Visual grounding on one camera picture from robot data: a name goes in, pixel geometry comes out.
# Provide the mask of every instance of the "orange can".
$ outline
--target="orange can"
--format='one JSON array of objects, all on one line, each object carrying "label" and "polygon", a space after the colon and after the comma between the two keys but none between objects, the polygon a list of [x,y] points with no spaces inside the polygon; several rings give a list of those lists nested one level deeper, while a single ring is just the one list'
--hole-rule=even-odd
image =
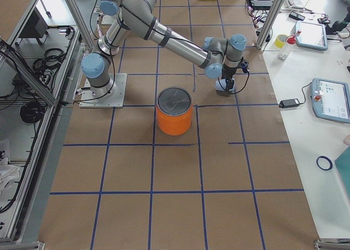
[{"label": "orange can", "polygon": [[170,87],[162,90],[157,97],[157,124],[168,135],[181,135],[191,126],[192,101],[183,88]]}]

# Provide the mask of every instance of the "can lid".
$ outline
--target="can lid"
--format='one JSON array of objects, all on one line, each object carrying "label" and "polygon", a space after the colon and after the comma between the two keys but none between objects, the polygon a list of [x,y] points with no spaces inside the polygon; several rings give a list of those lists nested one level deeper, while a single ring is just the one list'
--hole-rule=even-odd
[{"label": "can lid", "polygon": [[168,115],[184,114],[191,106],[191,96],[180,87],[170,87],[162,90],[158,95],[158,107]]}]

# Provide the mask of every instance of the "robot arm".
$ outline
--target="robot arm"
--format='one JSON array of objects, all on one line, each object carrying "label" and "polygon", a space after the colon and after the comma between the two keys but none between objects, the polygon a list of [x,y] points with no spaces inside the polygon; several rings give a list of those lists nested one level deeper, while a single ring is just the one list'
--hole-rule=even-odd
[{"label": "robot arm", "polygon": [[[150,39],[203,68],[205,75],[209,78],[221,76],[226,82],[225,90],[233,90],[232,76],[242,65],[246,38],[241,34],[233,35],[230,39],[208,37],[205,39],[204,47],[200,48],[158,21],[152,14],[156,1],[116,0],[111,2],[107,0],[107,2],[101,2],[103,4],[101,10],[105,14],[116,15],[116,20],[106,35],[99,38],[92,53],[82,61],[83,72],[91,86],[98,88],[110,84],[108,75],[110,60],[118,53],[119,46],[130,31],[133,31],[141,38]],[[113,3],[120,3],[119,12],[118,7]],[[242,66],[247,68],[247,65],[248,63],[245,62]]]}]

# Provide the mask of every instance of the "clear bottle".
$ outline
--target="clear bottle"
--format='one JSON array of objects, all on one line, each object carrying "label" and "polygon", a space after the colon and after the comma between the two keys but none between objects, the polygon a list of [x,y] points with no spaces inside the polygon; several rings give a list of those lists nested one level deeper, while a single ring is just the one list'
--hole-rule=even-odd
[{"label": "clear bottle", "polygon": [[283,47],[278,53],[278,59],[279,60],[286,60],[286,58],[289,56],[289,53],[294,47],[294,44],[296,43],[295,39],[296,34],[289,36],[287,40],[285,41]]}]

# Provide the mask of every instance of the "white table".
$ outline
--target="white table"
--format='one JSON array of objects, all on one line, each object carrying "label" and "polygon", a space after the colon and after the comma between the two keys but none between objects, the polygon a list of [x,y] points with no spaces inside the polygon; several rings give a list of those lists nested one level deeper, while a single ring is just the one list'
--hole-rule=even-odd
[{"label": "white table", "polygon": [[[293,28],[295,20],[279,14],[273,26],[273,38],[264,52],[272,86],[278,102],[284,99],[304,100],[301,88],[313,78],[324,78],[350,84],[350,51],[342,43],[329,41],[327,51],[296,48],[285,61],[277,58],[273,41],[278,34]],[[281,114],[305,189],[319,237],[350,238],[350,201],[334,167],[322,171],[316,165],[320,155],[334,160],[347,148],[343,139],[350,134],[350,124],[316,118],[312,111],[310,87],[305,89],[307,101]]]}]

